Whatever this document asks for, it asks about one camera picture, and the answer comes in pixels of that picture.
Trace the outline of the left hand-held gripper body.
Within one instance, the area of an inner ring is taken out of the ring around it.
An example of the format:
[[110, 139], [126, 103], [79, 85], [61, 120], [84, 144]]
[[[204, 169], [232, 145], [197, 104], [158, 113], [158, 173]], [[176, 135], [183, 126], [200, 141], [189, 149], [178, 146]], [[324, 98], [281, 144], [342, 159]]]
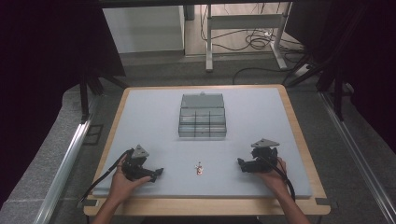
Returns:
[[125, 174], [126, 178], [130, 181], [134, 181], [145, 176], [154, 177], [156, 176], [154, 171], [150, 171], [143, 167], [149, 154], [140, 145], [136, 148], [131, 148], [127, 151], [126, 158], [122, 163], [121, 170]]

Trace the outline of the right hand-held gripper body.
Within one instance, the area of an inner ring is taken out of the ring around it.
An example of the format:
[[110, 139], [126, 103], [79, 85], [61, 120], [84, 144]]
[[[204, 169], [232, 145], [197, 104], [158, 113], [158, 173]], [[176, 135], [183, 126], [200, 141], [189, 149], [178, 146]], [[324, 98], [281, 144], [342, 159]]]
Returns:
[[268, 173], [277, 166], [278, 142], [264, 139], [251, 145], [253, 161], [241, 160], [241, 170], [245, 173]]

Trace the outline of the clear plastic compartment box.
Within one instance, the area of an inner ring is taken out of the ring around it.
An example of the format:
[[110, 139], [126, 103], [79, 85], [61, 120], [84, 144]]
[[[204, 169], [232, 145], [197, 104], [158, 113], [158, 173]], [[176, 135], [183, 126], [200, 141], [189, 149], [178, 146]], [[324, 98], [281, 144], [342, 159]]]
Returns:
[[184, 94], [181, 99], [178, 135], [187, 138], [223, 138], [227, 133], [221, 93]]

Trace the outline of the person's right hand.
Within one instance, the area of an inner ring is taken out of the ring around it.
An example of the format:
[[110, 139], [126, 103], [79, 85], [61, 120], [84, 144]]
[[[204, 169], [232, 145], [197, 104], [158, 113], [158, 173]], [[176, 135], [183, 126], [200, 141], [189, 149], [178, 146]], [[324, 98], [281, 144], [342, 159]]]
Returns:
[[282, 198], [290, 199], [290, 193], [286, 180], [276, 171], [269, 173], [255, 173], [264, 183], [264, 185], [272, 191], [278, 200]]

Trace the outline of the person's left hand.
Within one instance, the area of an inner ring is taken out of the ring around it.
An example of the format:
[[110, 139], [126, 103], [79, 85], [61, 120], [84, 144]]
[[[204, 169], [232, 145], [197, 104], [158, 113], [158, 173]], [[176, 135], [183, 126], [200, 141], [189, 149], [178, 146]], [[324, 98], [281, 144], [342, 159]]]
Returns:
[[150, 176], [145, 176], [134, 181], [127, 179], [124, 172], [122, 171], [122, 165], [124, 161], [125, 156], [123, 156], [120, 159], [120, 162], [117, 164], [116, 171], [112, 177], [109, 194], [106, 199], [107, 203], [115, 207], [119, 206], [126, 199], [128, 199], [135, 189], [151, 180]]

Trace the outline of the light grey foam mat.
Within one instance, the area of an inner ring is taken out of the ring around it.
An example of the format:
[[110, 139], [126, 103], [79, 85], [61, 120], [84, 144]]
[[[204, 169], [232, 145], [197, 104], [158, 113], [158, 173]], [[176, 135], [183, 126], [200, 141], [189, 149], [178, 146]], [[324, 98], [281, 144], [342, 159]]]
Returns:
[[[163, 174], [137, 190], [142, 197], [268, 197], [260, 179], [241, 171], [237, 158], [251, 158], [251, 145], [262, 138], [278, 142], [278, 155], [287, 163], [295, 194], [307, 198], [309, 184], [299, 148], [281, 98], [271, 88], [225, 88], [227, 133], [222, 139], [181, 138], [178, 116], [185, 89], [131, 90], [108, 140], [104, 166], [109, 168], [127, 149], [140, 145], [149, 156], [144, 166]], [[196, 174], [195, 165], [204, 168]]]

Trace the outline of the wooden table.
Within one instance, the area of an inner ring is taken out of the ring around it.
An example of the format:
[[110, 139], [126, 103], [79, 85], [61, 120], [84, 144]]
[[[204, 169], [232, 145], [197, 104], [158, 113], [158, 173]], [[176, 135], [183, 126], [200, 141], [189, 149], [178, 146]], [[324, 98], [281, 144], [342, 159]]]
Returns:
[[[128, 88], [124, 91], [116, 117], [114, 119], [106, 146], [96, 173], [101, 175], [106, 171], [104, 166], [109, 152], [108, 140], [115, 134], [115, 126], [120, 118], [121, 110], [126, 101], [126, 95], [131, 90], [162, 90], [162, 89], [185, 89], [187, 94], [195, 93], [220, 93], [225, 88], [271, 88], [281, 90], [281, 98], [286, 107], [286, 113], [292, 128], [292, 132], [299, 148], [300, 156], [306, 170], [309, 184], [313, 191], [307, 198], [296, 196], [296, 202], [307, 215], [327, 215], [330, 213], [330, 203], [319, 180], [316, 167], [312, 161], [304, 136], [294, 114], [290, 99], [285, 88], [281, 85], [247, 85], [247, 86], [192, 86], [192, 87], [150, 87]], [[125, 216], [264, 216], [279, 215], [282, 210], [271, 193], [268, 197], [142, 197], [137, 195], [137, 190], [118, 209], [118, 214]]]

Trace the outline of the black tripod stand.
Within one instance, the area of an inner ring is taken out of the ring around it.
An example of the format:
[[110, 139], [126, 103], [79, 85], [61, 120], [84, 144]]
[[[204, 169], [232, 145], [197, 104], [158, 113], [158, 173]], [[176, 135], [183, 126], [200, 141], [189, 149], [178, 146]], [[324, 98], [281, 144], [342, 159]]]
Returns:
[[104, 93], [104, 87], [100, 82], [101, 77], [124, 90], [129, 87], [128, 84], [111, 75], [104, 75], [100, 72], [84, 72], [79, 79], [82, 123], [85, 123], [90, 116], [88, 90], [91, 90], [94, 95], [102, 95]]

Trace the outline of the black metal stand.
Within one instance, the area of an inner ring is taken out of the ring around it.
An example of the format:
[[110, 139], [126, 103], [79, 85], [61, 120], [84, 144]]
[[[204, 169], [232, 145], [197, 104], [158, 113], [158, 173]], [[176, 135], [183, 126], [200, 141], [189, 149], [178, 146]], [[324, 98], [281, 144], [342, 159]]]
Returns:
[[342, 67], [341, 67], [341, 56], [346, 50], [347, 43], [350, 41], [354, 31], [356, 30], [358, 24], [363, 17], [363, 14], [367, 6], [363, 3], [358, 3], [356, 7], [353, 7], [346, 17], [345, 29], [341, 33], [338, 42], [332, 49], [329, 57], [322, 63], [319, 63], [314, 68], [308, 70], [301, 76], [295, 78], [294, 80], [288, 82], [287, 79], [302, 67], [302, 63], [308, 60], [308, 56], [304, 56], [297, 65], [287, 74], [284, 78], [282, 85], [285, 88], [293, 88], [303, 81], [311, 78], [313, 75], [322, 73], [320, 76], [316, 88], [318, 91], [326, 91], [334, 84], [333, 93], [333, 112], [336, 117], [341, 121], [344, 120], [342, 115], [342, 97], [343, 97], [343, 77], [342, 77]]

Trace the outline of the black curtain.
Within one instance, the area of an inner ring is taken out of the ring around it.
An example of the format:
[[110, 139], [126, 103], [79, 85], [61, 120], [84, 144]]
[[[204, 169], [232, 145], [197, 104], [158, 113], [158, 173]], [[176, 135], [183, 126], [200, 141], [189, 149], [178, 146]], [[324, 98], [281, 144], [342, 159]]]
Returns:
[[121, 76], [100, 0], [0, 0], [0, 207], [41, 147], [64, 93]]
[[366, 9], [338, 66], [354, 90], [352, 104], [396, 153], [396, 0], [296, 0], [286, 32], [322, 63], [361, 3]]

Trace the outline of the white cabinet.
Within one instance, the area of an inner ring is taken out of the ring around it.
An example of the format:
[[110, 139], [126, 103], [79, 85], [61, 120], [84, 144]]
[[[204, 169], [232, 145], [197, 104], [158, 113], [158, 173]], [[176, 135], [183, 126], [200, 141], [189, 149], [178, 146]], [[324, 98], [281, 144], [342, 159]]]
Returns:
[[104, 8], [118, 53], [184, 49], [182, 6]]

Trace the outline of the aluminium rail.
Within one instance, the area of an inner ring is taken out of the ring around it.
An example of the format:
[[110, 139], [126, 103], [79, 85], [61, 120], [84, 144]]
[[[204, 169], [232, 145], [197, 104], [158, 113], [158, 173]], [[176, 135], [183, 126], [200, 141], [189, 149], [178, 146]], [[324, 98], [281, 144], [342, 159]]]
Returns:
[[88, 118], [80, 123], [73, 135], [73, 138], [64, 154], [64, 158], [60, 164], [59, 169], [55, 177], [52, 180], [46, 197], [41, 204], [33, 224], [49, 224], [51, 216], [56, 208], [57, 202], [59, 201], [61, 194], [64, 190], [66, 181], [72, 171], [74, 163], [78, 157], [80, 148], [84, 142], [86, 133], [88, 132], [96, 107], [99, 102], [99, 97], [94, 96], [89, 103], [89, 115]]
[[361, 149], [358, 147], [355, 139], [351, 135], [345, 123], [341, 121], [333, 111], [332, 99], [326, 93], [320, 92], [318, 95], [322, 99], [322, 102], [330, 118], [332, 119], [336, 130], [339, 132], [349, 154], [360, 171], [366, 186], [374, 196], [375, 202], [377, 203], [385, 220], [388, 222], [388, 224], [396, 224], [396, 205], [391, 201], [384, 186], [377, 179], [375, 173], [373, 172], [367, 160], [364, 158], [363, 154], [361, 153]]

